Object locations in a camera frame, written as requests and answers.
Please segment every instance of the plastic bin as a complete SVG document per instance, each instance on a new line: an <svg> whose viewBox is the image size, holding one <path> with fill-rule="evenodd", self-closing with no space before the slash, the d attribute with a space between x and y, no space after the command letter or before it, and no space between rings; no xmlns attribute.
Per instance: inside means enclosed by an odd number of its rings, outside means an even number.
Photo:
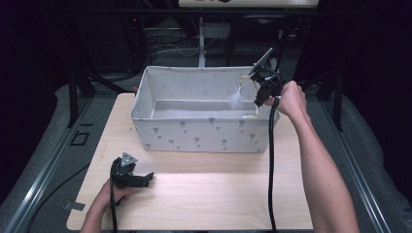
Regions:
<svg viewBox="0 0 412 233"><path fill-rule="evenodd" d="M264 152L270 107L250 79L239 94L250 69L147 67L131 111L144 149Z"/></svg>

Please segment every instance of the forearm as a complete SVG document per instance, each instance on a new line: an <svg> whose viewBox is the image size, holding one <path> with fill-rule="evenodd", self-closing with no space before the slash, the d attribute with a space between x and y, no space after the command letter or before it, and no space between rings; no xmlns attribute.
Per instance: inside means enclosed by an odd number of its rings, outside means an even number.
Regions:
<svg viewBox="0 0 412 233"><path fill-rule="evenodd" d="M359 231L351 195L310 117L304 113L291 120L300 143L303 184L315 230Z"/></svg>
<svg viewBox="0 0 412 233"><path fill-rule="evenodd" d="M106 212L107 205L94 201L90 209L87 211L85 223L82 226L81 232L101 232L102 218Z"/></svg>

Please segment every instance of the hand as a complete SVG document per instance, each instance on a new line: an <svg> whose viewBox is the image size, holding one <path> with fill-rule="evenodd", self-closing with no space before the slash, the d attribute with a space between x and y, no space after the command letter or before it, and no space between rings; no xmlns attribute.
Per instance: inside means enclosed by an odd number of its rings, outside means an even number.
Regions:
<svg viewBox="0 0 412 233"><path fill-rule="evenodd" d="M306 99L302 88L295 81L286 83L282 89L278 110L289 117L306 115ZM273 105L274 99L268 99L265 105Z"/></svg>
<svg viewBox="0 0 412 233"><path fill-rule="evenodd" d="M128 200L129 195L135 193L138 188L136 187L125 187L125 188L118 188L114 185L114 199L115 203L118 202L120 199ZM109 206L110 204L110 180L107 180L102 188L100 189L99 193L95 198L95 202L98 202L100 205L104 205L105 207Z"/></svg>

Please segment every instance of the tape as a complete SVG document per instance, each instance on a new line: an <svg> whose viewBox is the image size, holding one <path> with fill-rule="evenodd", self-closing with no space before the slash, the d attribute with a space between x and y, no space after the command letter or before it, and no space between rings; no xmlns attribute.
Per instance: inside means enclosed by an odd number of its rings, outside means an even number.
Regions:
<svg viewBox="0 0 412 233"><path fill-rule="evenodd" d="M63 209L72 211L72 210L76 210L76 211L82 211L85 208L85 204L82 203L77 203L77 202L66 202L66 204L64 204Z"/></svg>

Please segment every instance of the black device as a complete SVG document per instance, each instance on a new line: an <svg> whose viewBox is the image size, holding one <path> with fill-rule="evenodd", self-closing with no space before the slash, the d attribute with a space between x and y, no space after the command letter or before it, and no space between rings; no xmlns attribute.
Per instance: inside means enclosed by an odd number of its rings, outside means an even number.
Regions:
<svg viewBox="0 0 412 233"><path fill-rule="evenodd" d="M260 85L260 89L257 91L257 99L255 100L255 104L258 107L270 97L279 96L282 91L282 84L284 83L279 73L274 71L271 67L264 65L272 50L273 49L270 48L264 56L255 63L254 67L249 72L251 80Z"/></svg>
<svg viewBox="0 0 412 233"><path fill-rule="evenodd" d="M117 158L111 169L111 179L113 183L120 188L125 187L148 187L155 173L148 175L133 176L133 170L136 167L137 159L124 152L122 158Z"/></svg>
<svg viewBox="0 0 412 233"><path fill-rule="evenodd" d="M136 166L137 158L124 152L121 158L115 159L110 169L110 209L112 211L113 231L118 232L118 218L116 216L115 205L120 204L120 200L115 204L114 185L119 188L125 187L148 187L155 173L148 175L133 176L133 170Z"/></svg>

